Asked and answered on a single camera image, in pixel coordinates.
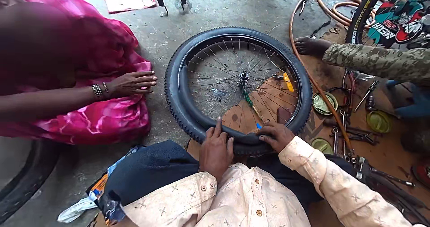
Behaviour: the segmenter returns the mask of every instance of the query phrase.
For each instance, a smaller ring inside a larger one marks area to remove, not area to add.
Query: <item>bangle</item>
[[[103,87],[105,88],[105,92],[106,92],[106,93],[109,93],[109,89],[108,89],[108,87],[106,86],[106,83],[105,83],[105,82],[103,82]]]
[[[92,88],[95,96],[98,99],[102,99],[103,98],[103,92],[101,91],[101,88],[100,88],[100,86],[98,84],[91,85],[91,88]]]

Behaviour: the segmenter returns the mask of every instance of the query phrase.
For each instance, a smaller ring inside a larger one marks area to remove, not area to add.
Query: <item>bare foot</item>
[[[310,37],[299,37],[294,40],[298,53],[322,59],[325,51],[332,45],[331,42]]]

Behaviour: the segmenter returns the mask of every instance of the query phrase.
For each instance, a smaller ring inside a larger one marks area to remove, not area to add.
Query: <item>air hose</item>
[[[289,24],[289,36],[290,36],[290,42],[291,42],[291,47],[293,48],[293,52],[294,54],[298,57],[298,59],[301,61],[301,63],[304,65],[304,68],[307,72],[307,74],[309,75],[309,79],[312,82],[312,84],[314,85],[314,87],[316,88],[316,90],[320,93],[322,99],[324,100],[324,102],[327,104],[327,106],[329,107],[330,112],[333,114],[333,116],[335,117],[335,120],[337,122],[337,124],[339,125],[339,129],[342,132],[342,135],[345,139],[345,144],[346,147],[349,150],[352,150],[352,146],[351,146],[351,142],[348,138],[348,134],[345,130],[345,128],[342,125],[342,121],[338,115],[338,113],[336,112],[336,110],[333,108],[333,105],[329,102],[329,100],[327,99],[324,91],[321,89],[321,87],[318,85],[318,83],[315,81],[315,79],[312,77],[312,75],[309,73],[309,70],[307,69],[304,61],[300,58],[300,55],[297,51],[297,48],[294,44],[294,36],[293,36],[293,21],[294,21],[294,15],[297,13],[297,10],[300,6],[302,6],[302,11],[304,9],[305,6],[305,2],[306,0],[300,0],[298,2],[298,4],[296,5],[295,9],[293,10],[293,13],[291,15],[291,19],[290,19],[290,24]],[[324,12],[328,15],[330,15],[333,19],[335,19],[336,21],[338,21],[339,23],[341,23],[344,26],[350,26],[351,20],[349,18],[347,18],[346,16],[340,14],[336,8],[339,6],[358,6],[359,3],[361,2],[361,0],[351,0],[352,2],[342,2],[342,3],[337,3],[333,6],[333,8],[330,10],[327,8],[327,6],[323,3],[322,0],[317,0],[319,5],[321,6],[321,8],[324,10]]]

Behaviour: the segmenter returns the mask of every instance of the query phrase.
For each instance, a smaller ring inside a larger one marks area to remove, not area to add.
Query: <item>camouflage pants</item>
[[[330,65],[430,87],[430,49],[406,52],[355,44],[333,44],[322,59]]]

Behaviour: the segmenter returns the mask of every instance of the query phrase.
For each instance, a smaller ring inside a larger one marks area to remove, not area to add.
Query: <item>black tire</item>
[[[351,25],[348,28],[346,43],[363,44],[362,36],[366,20],[370,15],[371,10],[376,5],[378,0],[361,0]]]
[[[219,36],[244,35],[251,37],[262,43],[265,43],[277,50],[277,53],[283,56],[288,63],[292,65],[298,81],[299,100],[296,110],[286,127],[293,133],[298,134],[306,124],[311,106],[312,106],[312,87],[307,73],[287,46],[280,43],[273,37],[261,32],[241,27],[223,27],[215,28],[202,32],[191,37],[184,42],[173,54],[165,76],[165,96],[170,111],[180,125],[180,127],[193,139],[201,143],[205,139],[205,132],[208,128],[215,126],[216,122],[206,115],[203,115],[193,103],[193,98],[189,92],[188,85],[182,81],[187,81],[186,73],[181,73],[187,55],[199,44],[204,44],[207,40]],[[257,156],[273,152],[272,148],[266,143],[260,141],[254,133],[244,135],[238,131],[223,126],[223,131],[229,136],[234,136],[234,153],[235,155]]]
[[[57,164],[60,147],[58,143],[48,140],[32,142],[24,167],[0,190],[0,224],[42,186]]]

